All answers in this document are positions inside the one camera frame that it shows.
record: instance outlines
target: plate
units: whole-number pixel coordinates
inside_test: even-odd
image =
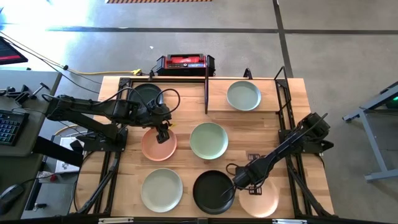
[[[228,147],[226,131],[216,123],[202,123],[195,127],[190,136],[192,151],[202,159],[216,159]]]
[[[227,211],[234,201],[232,180],[218,170],[206,171],[193,185],[193,199],[200,210],[210,215]]]
[[[168,212],[178,205],[182,192],[180,176],[170,169],[161,168],[145,178],[141,187],[141,200],[154,212]]]
[[[162,91],[157,85],[150,84],[150,83],[141,84],[141,85],[135,87],[134,89],[138,91],[138,93],[142,96],[142,99],[147,104],[151,100],[155,100],[156,96]],[[142,101],[140,100],[138,94],[135,91],[131,92],[129,100],[140,103],[141,104],[140,108],[142,108],[144,106],[144,105],[142,105]],[[163,94],[161,94],[159,96],[158,103],[163,103]]]
[[[270,178],[261,187],[261,195],[250,195],[248,190],[239,192],[239,203],[251,216],[265,218],[272,215],[279,203],[279,192]]]
[[[238,81],[229,86],[226,99],[237,110],[251,111],[260,104],[261,92],[251,82]]]
[[[146,158],[152,161],[163,161],[168,159],[177,148],[177,137],[168,130],[170,139],[162,144],[156,140],[158,135],[155,128],[148,130],[141,139],[141,151]]]

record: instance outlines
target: light green plate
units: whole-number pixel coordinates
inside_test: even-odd
[[[251,111],[260,104],[261,92],[251,82],[238,81],[228,88],[226,99],[235,109]]]
[[[199,124],[191,133],[192,151],[202,159],[216,159],[228,147],[226,131],[216,123]]]
[[[141,187],[144,205],[154,212],[168,212],[173,209],[180,202],[182,193],[180,176],[166,168],[151,172]]]

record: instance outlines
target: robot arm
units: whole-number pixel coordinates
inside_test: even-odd
[[[242,190],[250,184],[257,185],[264,182],[278,161],[290,154],[302,152],[306,145],[311,146],[312,151],[317,153],[333,147],[333,143],[323,140],[330,129],[323,120],[326,115],[322,117],[316,113],[307,115],[299,122],[297,128],[286,136],[286,140],[270,154],[259,157],[244,167],[238,166],[233,178],[236,188]]]
[[[46,117],[52,121],[70,121],[96,133],[102,141],[118,142],[121,134],[116,124],[137,127],[156,128],[157,140],[163,143],[169,139],[167,132],[169,120],[172,119],[166,104],[156,104],[154,100],[147,106],[139,108],[140,103],[128,100],[93,100],[76,99],[67,95],[51,97]],[[105,116],[116,124],[101,124],[84,114]]]

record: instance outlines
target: keyboard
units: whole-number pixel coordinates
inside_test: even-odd
[[[15,146],[29,113],[0,110],[0,145]]]

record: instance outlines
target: wooden tabletop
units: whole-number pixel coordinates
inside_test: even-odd
[[[121,77],[104,77],[99,100],[105,100],[115,94]],[[227,78],[218,81],[219,90],[226,90],[230,83],[241,78]],[[119,165],[118,179],[114,193],[112,216],[129,217],[218,217],[218,218],[251,218],[239,204],[238,192],[232,207],[220,215],[209,215],[201,211],[192,197],[192,188],[197,177],[207,170],[220,170],[224,173],[228,163],[233,162],[244,166],[249,162],[248,153],[268,154],[279,145],[277,132],[280,129],[278,116],[275,112],[276,91],[275,83],[268,78],[260,78],[258,86],[262,93],[262,103],[269,103],[269,108],[260,111],[240,112],[227,108],[211,110],[215,100],[222,100],[219,96],[213,98],[214,90],[209,90],[209,112],[205,114],[204,87],[202,83],[156,83],[161,89],[174,88],[181,95],[181,104],[172,113],[171,123],[175,124],[172,131],[177,136],[177,150],[166,161],[154,162],[148,160],[141,152],[141,137],[148,129],[129,128],[126,150],[122,153]],[[310,112],[304,80],[289,79],[292,95],[292,107],[295,122],[300,121]],[[173,92],[164,94],[165,103],[173,108],[177,97]],[[95,116],[97,121],[110,123],[104,117]],[[190,133],[200,123],[212,121],[221,125],[228,133],[229,143],[227,151],[218,159],[206,161],[200,159],[190,149]],[[77,183],[76,203],[80,208],[96,189],[103,163],[103,152],[93,153],[83,164]],[[308,188],[326,211],[333,213],[330,193],[326,181],[322,162],[314,155],[303,154],[303,164]],[[180,203],[166,213],[155,213],[145,207],[141,200],[141,185],[147,175],[155,169],[165,167],[174,170],[182,179],[183,196]],[[289,180],[285,160],[278,162],[271,171],[269,180],[273,181],[279,190],[279,204],[272,218],[294,217],[292,199],[290,196]],[[303,208],[303,198],[298,189],[300,207]],[[102,207],[106,203],[108,188],[104,191]]]

